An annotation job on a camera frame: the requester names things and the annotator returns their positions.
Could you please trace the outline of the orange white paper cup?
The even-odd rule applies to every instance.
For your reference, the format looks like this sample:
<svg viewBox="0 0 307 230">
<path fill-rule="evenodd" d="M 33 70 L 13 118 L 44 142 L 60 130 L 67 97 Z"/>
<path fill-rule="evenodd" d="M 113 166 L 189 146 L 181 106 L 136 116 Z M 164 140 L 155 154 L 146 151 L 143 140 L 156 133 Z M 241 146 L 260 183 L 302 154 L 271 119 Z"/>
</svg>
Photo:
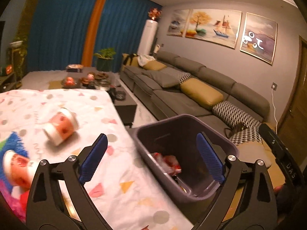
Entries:
<svg viewBox="0 0 307 230">
<path fill-rule="evenodd" d="M 79 128 L 75 113 L 68 108 L 60 108 L 44 125 L 43 131 L 54 146 L 59 146 Z"/>
</svg>

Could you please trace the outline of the green potted floor plant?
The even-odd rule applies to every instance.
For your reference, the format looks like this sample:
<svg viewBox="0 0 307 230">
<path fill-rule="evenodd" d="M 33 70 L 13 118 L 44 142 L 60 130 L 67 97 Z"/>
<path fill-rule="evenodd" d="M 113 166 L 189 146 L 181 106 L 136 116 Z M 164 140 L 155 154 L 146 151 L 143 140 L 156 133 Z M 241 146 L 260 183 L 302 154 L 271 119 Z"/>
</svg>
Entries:
<svg viewBox="0 0 307 230">
<path fill-rule="evenodd" d="M 97 53 L 94 53 L 94 56 L 97 58 L 96 70 L 110 72 L 115 54 L 115 49 L 112 47 L 100 49 Z"/>
</svg>

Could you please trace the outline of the grey cushion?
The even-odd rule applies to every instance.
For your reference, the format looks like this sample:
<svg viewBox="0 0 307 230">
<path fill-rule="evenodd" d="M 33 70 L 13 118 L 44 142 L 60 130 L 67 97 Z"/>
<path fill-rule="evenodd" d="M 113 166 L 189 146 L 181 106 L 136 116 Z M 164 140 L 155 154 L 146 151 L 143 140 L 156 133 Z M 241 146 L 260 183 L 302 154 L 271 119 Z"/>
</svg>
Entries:
<svg viewBox="0 0 307 230">
<path fill-rule="evenodd" d="M 160 71 L 142 71 L 142 74 L 148 76 L 156 83 L 158 83 L 162 88 L 171 88 L 178 86 L 180 81 L 176 78 L 172 77 L 169 74 L 162 73 Z"/>
</svg>

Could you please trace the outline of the flower decoration on conditioner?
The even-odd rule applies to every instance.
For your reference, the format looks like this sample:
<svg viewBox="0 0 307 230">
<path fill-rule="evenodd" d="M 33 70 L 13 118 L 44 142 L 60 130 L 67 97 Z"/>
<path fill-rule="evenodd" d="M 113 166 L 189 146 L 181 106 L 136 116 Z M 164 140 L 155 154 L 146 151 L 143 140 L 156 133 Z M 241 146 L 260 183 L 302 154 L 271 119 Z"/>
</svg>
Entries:
<svg viewBox="0 0 307 230">
<path fill-rule="evenodd" d="M 148 12 L 149 19 L 157 21 L 161 17 L 162 11 L 158 8 L 151 8 Z"/>
</svg>

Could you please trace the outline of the white cloth on sofa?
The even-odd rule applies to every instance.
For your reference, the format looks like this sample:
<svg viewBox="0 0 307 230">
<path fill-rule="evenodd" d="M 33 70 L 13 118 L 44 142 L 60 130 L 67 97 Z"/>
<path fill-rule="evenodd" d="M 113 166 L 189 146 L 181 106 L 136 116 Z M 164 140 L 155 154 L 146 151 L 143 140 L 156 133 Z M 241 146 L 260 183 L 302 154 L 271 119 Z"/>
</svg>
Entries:
<svg viewBox="0 0 307 230">
<path fill-rule="evenodd" d="M 155 57 L 149 55 L 138 55 L 137 57 L 138 65 L 141 67 L 145 66 L 148 62 L 155 60 Z"/>
</svg>

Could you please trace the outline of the mustard yellow cushion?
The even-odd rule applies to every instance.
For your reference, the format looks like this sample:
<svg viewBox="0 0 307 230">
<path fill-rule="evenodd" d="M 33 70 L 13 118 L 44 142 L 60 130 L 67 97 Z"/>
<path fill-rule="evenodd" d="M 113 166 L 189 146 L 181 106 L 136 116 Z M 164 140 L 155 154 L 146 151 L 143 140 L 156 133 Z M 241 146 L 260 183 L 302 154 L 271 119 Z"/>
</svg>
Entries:
<svg viewBox="0 0 307 230">
<path fill-rule="evenodd" d="M 180 89 L 182 93 L 206 110 L 211 110 L 216 104 L 222 102 L 224 99 L 222 93 L 195 78 L 190 78 L 181 83 Z"/>
</svg>

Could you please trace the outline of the fruit bowl on table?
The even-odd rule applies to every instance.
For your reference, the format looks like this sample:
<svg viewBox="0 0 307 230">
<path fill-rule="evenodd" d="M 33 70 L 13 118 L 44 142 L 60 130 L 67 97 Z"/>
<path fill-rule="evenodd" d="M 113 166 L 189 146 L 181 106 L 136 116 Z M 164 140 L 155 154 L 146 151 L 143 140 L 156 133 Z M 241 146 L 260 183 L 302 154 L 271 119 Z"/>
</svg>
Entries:
<svg viewBox="0 0 307 230">
<path fill-rule="evenodd" d="M 66 77 L 61 81 L 61 86 L 64 89 L 78 89 L 80 88 L 80 80 L 75 77 Z"/>
</svg>

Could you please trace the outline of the blue foam net sleeve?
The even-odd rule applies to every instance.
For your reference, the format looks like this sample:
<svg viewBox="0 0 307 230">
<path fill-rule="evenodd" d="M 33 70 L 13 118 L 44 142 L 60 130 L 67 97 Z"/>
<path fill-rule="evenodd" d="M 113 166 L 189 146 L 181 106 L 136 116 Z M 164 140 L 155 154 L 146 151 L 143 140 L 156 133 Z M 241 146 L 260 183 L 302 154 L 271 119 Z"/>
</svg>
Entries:
<svg viewBox="0 0 307 230">
<path fill-rule="evenodd" d="M 8 171 L 5 171 L 5 165 L 10 165 L 10 160 L 15 154 L 23 157 L 29 156 L 22 139 L 13 131 L 6 140 L 1 142 L 1 181 L 3 181 L 9 193 L 12 192 L 16 184 L 10 181 L 8 174 L 10 168 L 8 168 Z"/>
</svg>

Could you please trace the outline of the red white wrapper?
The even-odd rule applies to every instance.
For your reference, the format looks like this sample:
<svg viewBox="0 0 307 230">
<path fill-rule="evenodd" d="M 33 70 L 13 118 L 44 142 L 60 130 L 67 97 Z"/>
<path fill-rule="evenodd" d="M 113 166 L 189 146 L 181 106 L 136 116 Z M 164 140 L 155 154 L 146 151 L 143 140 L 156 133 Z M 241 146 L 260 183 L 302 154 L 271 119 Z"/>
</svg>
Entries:
<svg viewBox="0 0 307 230">
<path fill-rule="evenodd" d="M 152 153 L 151 156 L 169 176 L 177 176 L 181 173 L 181 166 L 175 156 L 163 156 L 161 153 Z"/>
</svg>

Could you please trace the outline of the far mustard cushion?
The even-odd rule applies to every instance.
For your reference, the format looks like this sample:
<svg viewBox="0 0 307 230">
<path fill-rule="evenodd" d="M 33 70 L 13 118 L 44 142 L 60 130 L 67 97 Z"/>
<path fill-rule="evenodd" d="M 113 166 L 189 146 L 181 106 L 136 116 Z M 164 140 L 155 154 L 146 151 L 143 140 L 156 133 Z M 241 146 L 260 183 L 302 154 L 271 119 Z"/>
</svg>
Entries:
<svg viewBox="0 0 307 230">
<path fill-rule="evenodd" d="M 147 62 L 144 66 L 143 69 L 147 71 L 160 71 L 162 69 L 165 69 L 167 66 L 159 61 L 152 60 Z"/>
</svg>

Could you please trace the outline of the black bag on sofa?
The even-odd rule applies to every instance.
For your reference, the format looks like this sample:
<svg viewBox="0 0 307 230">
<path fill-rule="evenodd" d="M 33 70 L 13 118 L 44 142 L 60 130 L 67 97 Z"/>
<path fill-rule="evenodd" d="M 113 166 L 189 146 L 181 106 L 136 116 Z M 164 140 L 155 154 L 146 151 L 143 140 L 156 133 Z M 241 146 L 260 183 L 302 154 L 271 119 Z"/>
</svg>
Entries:
<svg viewBox="0 0 307 230">
<path fill-rule="evenodd" d="M 122 67 L 121 71 L 124 71 L 126 66 L 132 66 L 132 67 L 137 67 L 139 66 L 138 64 L 138 55 L 135 53 L 123 53 L 122 54 Z"/>
</svg>

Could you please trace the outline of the left landscape painting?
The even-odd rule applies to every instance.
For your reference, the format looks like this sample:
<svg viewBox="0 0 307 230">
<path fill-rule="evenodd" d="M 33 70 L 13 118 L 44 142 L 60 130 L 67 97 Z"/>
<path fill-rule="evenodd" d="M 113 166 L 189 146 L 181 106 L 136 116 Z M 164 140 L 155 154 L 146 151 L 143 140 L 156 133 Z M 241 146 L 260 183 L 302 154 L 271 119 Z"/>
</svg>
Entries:
<svg viewBox="0 0 307 230">
<path fill-rule="evenodd" d="M 189 9 L 178 9 L 172 12 L 167 35 L 182 37 L 189 16 Z"/>
</svg>

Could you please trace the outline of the grey plastic trash bin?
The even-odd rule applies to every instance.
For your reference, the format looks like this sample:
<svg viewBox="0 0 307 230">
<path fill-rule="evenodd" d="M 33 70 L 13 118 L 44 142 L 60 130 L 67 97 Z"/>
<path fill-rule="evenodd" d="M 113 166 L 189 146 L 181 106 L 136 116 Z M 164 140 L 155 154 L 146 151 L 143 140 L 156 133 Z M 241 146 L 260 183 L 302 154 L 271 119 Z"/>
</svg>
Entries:
<svg viewBox="0 0 307 230">
<path fill-rule="evenodd" d="M 216 130 L 192 115 L 179 115 L 134 129 L 136 148 L 167 195 L 192 223 L 205 213 L 219 183 L 210 176 L 196 147 L 196 136 L 204 132 L 227 155 L 238 156 L 237 147 Z M 173 179 L 153 159 L 153 153 L 173 155 L 181 173 Z"/>
</svg>

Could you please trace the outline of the patterned box on table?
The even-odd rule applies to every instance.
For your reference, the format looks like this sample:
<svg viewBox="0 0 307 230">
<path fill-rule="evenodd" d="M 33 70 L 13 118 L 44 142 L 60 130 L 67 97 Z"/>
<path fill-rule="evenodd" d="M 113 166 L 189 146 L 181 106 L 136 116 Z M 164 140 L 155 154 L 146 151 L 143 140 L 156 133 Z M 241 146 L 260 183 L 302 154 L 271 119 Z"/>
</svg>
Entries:
<svg viewBox="0 0 307 230">
<path fill-rule="evenodd" d="M 67 72 L 82 73 L 84 66 L 81 64 L 69 64 L 66 66 Z"/>
</svg>

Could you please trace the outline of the wooden door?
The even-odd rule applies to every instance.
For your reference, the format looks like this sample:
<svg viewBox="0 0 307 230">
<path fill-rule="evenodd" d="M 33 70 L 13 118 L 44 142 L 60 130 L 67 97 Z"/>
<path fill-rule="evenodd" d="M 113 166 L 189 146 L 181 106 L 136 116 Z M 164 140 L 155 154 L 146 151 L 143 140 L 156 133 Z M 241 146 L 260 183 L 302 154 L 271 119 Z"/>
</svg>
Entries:
<svg viewBox="0 0 307 230">
<path fill-rule="evenodd" d="M 306 160 L 306 40 L 302 37 L 295 82 L 277 131 L 296 163 L 302 166 Z"/>
</svg>

